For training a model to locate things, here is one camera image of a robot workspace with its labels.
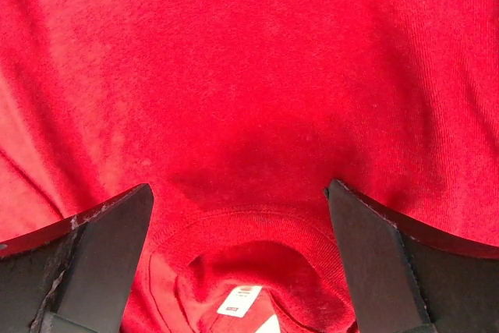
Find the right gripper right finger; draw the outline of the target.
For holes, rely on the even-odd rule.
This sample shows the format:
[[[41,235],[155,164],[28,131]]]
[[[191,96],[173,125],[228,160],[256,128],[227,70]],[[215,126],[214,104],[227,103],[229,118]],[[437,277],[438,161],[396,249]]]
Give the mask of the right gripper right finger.
[[[325,190],[361,332],[496,332],[498,248],[393,211],[334,180]]]

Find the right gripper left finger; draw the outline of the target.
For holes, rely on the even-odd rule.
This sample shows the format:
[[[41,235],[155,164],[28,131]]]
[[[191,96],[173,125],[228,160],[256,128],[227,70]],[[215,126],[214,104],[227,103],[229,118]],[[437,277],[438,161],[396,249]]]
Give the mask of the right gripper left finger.
[[[3,332],[117,332],[154,204],[144,183],[1,243]]]

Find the red t shirt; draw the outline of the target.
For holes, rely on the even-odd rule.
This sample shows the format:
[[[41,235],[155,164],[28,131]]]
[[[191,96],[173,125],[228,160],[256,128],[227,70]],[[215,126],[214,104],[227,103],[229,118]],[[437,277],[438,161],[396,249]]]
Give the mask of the red t shirt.
[[[340,179],[498,243],[498,0],[1,0],[1,237],[140,183],[124,332],[354,332]]]

